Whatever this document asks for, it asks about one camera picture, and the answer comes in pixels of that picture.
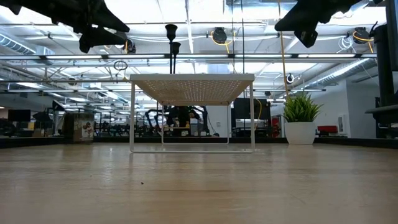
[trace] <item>ductwork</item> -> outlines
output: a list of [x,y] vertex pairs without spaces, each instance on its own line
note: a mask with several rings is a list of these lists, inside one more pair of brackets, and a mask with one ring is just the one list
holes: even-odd
[[23,55],[53,55],[54,51],[39,45],[28,44],[0,29],[0,45]]
[[[234,12],[241,12],[241,4],[243,11],[251,12],[252,10],[261,10],[264,14],[267,12],[278,11],[278,0],[225,0],[224,12],[232,14]],[[351,7],[354,12],[358,9],[366,7],[371,0],[363,0]],[[297,3],[297,0],[280,0],[280,10],[290,11]]]
[[344,63],[335,66],[334,68],[317,75],[315,78],[311,79],[306,85],[300,85],[297,88],[313,88],[318,85],[328,85],[331,83],[336,83],[340,80],[348,78],[352,75],[362,72],[377,66],[375,59],[358,59],[351,63]]

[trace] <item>white wall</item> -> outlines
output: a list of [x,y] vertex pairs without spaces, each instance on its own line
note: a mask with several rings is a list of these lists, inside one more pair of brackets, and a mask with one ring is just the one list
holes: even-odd
[[338,117],[344,116],[346,132],[340,135],[351,137],[346,80],[338,82],[336,86],[327,86],[326,92],[312,93],[311,97],[314,103],[323,105],[315,119],[316,125],[338,126]]
[[347,80],[351,137],[376,138],[376,121],[365,112],[375,108],[375,97],[380,96],[379,86],[372,80],[361,83],[352,83],[351,80]]
[[227,109],[226,106],[207,106],[207,112],[209,117],[209,130],[210,134],[213,135],[214,131],[210,126],[213,126],[216,133],[220,134],[221,138],[227,138],[228,133],[231,133],[231,110],[229,113],[229,120],[227,119]]

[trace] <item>ceiling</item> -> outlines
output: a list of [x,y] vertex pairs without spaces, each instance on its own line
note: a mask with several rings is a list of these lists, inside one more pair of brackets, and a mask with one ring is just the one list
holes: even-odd
[[[126,23],[131,31],[127,36],[134,41],[137,54],[167,54],[169,43],[164,25],[178,25],[177,39],[181,42],[181,54],[280,54],[281,40],[274,29],[279,18],[277,1],[271,1],[275,5],[261,5],[254,2],[261,0],[243,1],[243,12],[234,7],[232,14],[228,4],[224,0],[105,0],[108,8]],[[295,1],[282,1],[282,16]],[[284,50],[287,54],[347,54],[347,53],[370,53],[368,44],[358,45],[344,42],[347,33],[352,34],[355,27],[365,27],[367,31],[378,21],[379,24],[386,22],[384,7],[365,7],[347,14],[336,14],[327,25],[320,24],[317,27],[319,38],[316,44],[305,48],[291,32],[284,33]],[[210,36],[215,27],[223,27],[229,40],[233,39],[228,46],[216,45]],[[79,51],[79,34],[74,34],[72,28],[60,24],[51,24],[48,17],[23,8],[19,16],[15,16],[9,9],[0,7],[0,34],[15,38],[19,43],[34,49],[43,46],[57,55],[81,55]],[[19,53],[0,46],[0,54],[19,55]],[[89,54],[124,54],[123,50],[115,46],[94,47]],[[10,72],[0,76],[7,80],[29,80],[32,78],[52,75],[52,80],[66,80],[68,78],[109,80],[123,77],[129,78],[130,74],[147,73],[169,73],[168,60],[132,60],[134,66],[129,66],[126,71],[119,72],[113,68],[113,61],[100,61],[96,65],[67,66],[45,65],[26,60],[2,61],[7,65],[13,65],[18,69],[29,72],[30,75],[16,76],[17,72]],[[302,80],[310,80],[317,74],[337,65],[334,62],[297,61],[286,63],[286,72],[302,77]],[[242,62],[224,61],[214,62],[211,60],[179,60],[177,73],[254,73],[256,75],[255,86],[262,88],[278,88],[284,84],[283,66],[280,62]],[[86,88],[86,86],[70,86],[59,83],[55,87],[62,89]],[[12,88],[27,88],[26,86],[14,85]],[[103,89],[130,89],[128,83],[103,83]],[[129,100],[129,93],[118,93],[122,98]]]

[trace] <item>ceiling light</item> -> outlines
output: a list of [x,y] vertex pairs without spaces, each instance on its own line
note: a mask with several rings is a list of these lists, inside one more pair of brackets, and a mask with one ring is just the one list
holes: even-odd
[[109,54],[109,52],[107,51],[107,50],[105,50],[105,49],[101,49],[101,50],[99,50],[100,52],[104,52],[104,53],[106,53],[106,54]]
[[0,60],[40,60],[39,56],[0,56]]
[[228,54],[179,54],[177,58],[228,58]]
[[26,86],[29,88],[41,88],[40,85],[36,84],[36,83],[17,83],[18,85],[22,85],[22,86]]
[[[281,54],[237,54],[235,55],[236,58],[282,58]],[[291,54],[286,54],[285,58],[291,58]]]
[[377,58],[377,54],[362,54],[362,58]]
[[39,90],[6,90],[9,93],[38,93]]
[[119,96],[114,94],[114,93],[112,93],[112,92],[109,92],[109,93],[106,93],[106,94],[107,94],[108,97],[110,97],[112,99],[115,99],[115,100],[119,99]]
[[80,93],[106,93],[108,90],[78,90]]
[[77,102],[86,102],[87,100],[84,98],[77,98],[77,97],[69,97],[70,100],[77,101]]
[[299,58],[353,58],[355,54],[300,54]]
[[[255,88],[256,91],[276,91],[276,92],[286,92],[284,89],[262,89],[262,88]],[[309,90],[288,90],[288,91],[326,91],[325,89],[309,89]]]
[[74,90],[43,90],[45,93],[73,93]]
[[95,59],[102,59],[101,55],[50,55],[47,56],[47,59],[50,60],[95,60]]
[[147,59],[147,58],[164,58],[164,55],[109,55],[109,59]]
[[50,93],[50,94],[53,95],[53,96],[59,97],[59,98],[63,98],[63,96],[61,96],[59,94],[56,94],[56,93]]

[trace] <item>cable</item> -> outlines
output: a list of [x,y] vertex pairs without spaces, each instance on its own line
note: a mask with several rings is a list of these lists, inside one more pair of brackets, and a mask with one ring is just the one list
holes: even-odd
[[364,39],[364,38],[357,37],[357,36],[355,36],[356,33],[357,33],[356,31],[353,32],[353,37],[355,37],[355,39],[362,40],[362,41],[373,41],[373,39]]
[[256,98],[256,100],[257,100],[257,101],[259,102],[259,104],[260,104],[260,113],[259,113],[259,117],[257,118],[257,123],[256,123],[256,127],[254,128],[254,130],[257,130],[258,121],[260,120],[261,113],[262,113],[262,103],[261,103],[261,101],[259,101],[257,98]]
[[372,54],[373,54],[374,52],[373,52],[373,48],[372,48],[371,42],[368,41],[368,44],[369,44],[369,48],[371,49],[371,52],[372,52]]
[[373,54],[374,52],[373,52],[373,48],[372,48],[372,45],[371,45],[371,41],[373,41],[374,39],[364,39],[364,38],[360,38],[360,37],[355,36],[356,33],[357,33],[356,31],[353,32],[353,37],[354,37],[355,39],[358,39],[358,40],[362,40],[362,41],[367,42],[368,45],[369,45],[369,48],[370,48],[370,50],[371,50],[371,52],[372,52],[372,54]]
[[[278,8],[279,8],[279,19],[281,19],[282,13],[280,12],[280,0],[278,0]],[[281,51],[282,51],[282,64],[283,64],[283,68],[284,68],[284,84],[285,84],[286,97],[289,97],[289,91],[287,89],[287,81],[286,81],[284,34],[282,31],[280,31],[280,46],[281,46]]]
[[245,74],[245,63],[244,63],[244,61],[245,61],[245,58],[244,58],[244,53],[245,53],[245,51],[244,51],[244,16],[243,16],[243,0],[241,0],[241,13],[242,13],[242,36],[243,36],[243,49],[242,49],[242,51],[243,51],[243,74]]

